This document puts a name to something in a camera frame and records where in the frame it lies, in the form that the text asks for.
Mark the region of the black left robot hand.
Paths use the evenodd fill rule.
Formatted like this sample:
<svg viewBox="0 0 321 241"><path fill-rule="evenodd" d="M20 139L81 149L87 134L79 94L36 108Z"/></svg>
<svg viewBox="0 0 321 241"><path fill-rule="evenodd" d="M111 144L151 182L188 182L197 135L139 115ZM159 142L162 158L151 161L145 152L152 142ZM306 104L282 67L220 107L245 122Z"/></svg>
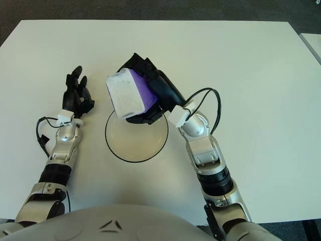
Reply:
<svg viewBox="0 0 321 241"><path fill-rule="evenodd" d="M77 66L71 74L67 75L67 90L63 95L62 109L73 112L75 118L81 118L83 114L90 112L95 105L95 101L87 89L87 76L83 76L78 82L81 73L82 66Z"/></svg>

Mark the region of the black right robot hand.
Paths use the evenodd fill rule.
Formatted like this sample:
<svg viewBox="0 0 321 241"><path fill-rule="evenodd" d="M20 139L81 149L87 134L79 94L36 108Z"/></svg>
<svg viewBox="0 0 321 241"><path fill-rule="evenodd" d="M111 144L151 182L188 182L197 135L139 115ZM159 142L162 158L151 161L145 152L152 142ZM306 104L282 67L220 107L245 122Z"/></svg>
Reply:
<svg viewBox="0 0 321 241"><path fill-rule="evenodd" d="M172 111L176 105L184 106L186 100L169 78L148 59L143 59L137 53L122 65L122 68L134 70L145 78L148 88L157 96L157 101L145 113L136 114L126 119L132 124L153 124L166 111Z"/></svg>

